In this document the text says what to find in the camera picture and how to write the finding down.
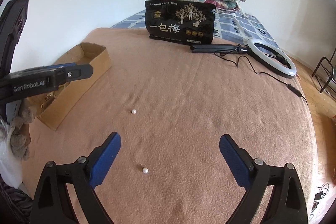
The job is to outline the left hand in glove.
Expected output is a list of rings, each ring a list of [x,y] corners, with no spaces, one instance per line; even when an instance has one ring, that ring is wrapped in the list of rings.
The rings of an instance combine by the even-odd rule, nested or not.
[[[29,125],[33,123],[36,113],[36,107],[28,99],[24,99],[18,115],[10,124],[14,130],[10,138],[10,145],[13,155],[18,159],[27,160],[29,158],[29,144],[31,143]]]

